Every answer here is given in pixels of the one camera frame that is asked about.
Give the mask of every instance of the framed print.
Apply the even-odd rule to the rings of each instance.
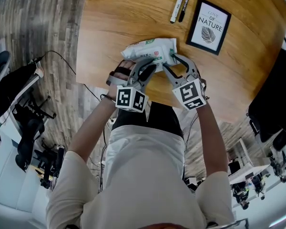
[[[186,44],[219,54],[231,14],[218,6],[198,0]]]

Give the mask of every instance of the bracelet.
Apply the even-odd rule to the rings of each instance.
[[[114,102],[114,104],[115,104],[115,101],[110,97],[110,96],[108,96],[108,95],[106,95],[106,94],[101,94],[101,100],[103,100],[104,98],[107,98],[107,99],[109,99],[110,101],[113,101]]]

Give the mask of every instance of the marker cube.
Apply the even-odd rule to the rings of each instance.
[[[134,87],[118,85],[115,106],[117,108],[142,113],[147,105],[148,96]]]
[[[173,89],[173,93],[187,110],[206,105],[204,87],[199,78]]]

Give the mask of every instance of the pen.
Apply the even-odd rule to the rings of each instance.
[[[172,17],[171,17],[171,23],[172,24],[174,24],[176,21],[176,18],[178,16],[178,12],[179,12],[179,9],[181,7],[181,4],[182,4],[182,0],[177,0],[173,14],[172,14]]]
[[[180,13],[179,22],[182,22],[182,21],[183,21],[183,18],[184,18],[184,15],[185,15],[185,9],[186,9],[187,2],[188,2],[188,1],[189,1],[189,0],[185,0],[185,2],[184,2],[182,11],[181,11],[181,13]]]

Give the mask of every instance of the white plastic package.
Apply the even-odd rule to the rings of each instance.
[[[178,64],[171,55],[177,53],[176,38],[156,38],[147,41],[137,42],[129,45],[121,54],[125,60],[136,60],[141,57],[153,58],[153,63],[157,65],[156,72],[162,71],[162,65],[169,66]]]

